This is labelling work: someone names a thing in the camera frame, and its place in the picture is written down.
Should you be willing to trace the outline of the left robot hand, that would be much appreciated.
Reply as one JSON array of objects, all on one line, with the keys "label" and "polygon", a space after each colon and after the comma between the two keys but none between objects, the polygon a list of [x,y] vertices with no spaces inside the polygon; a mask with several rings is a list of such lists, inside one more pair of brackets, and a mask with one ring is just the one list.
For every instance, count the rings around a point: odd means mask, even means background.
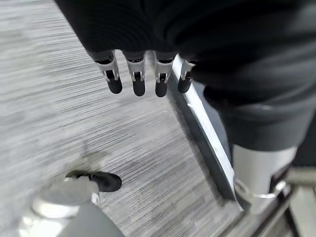
[{"label": "left robot hand", "polygon": [[316,112],[313,0],[59,0],[96,62],[154,50],[193,62],[193,80],[233,146],[236,186],[274,189],[273,152],[295,151]]}]

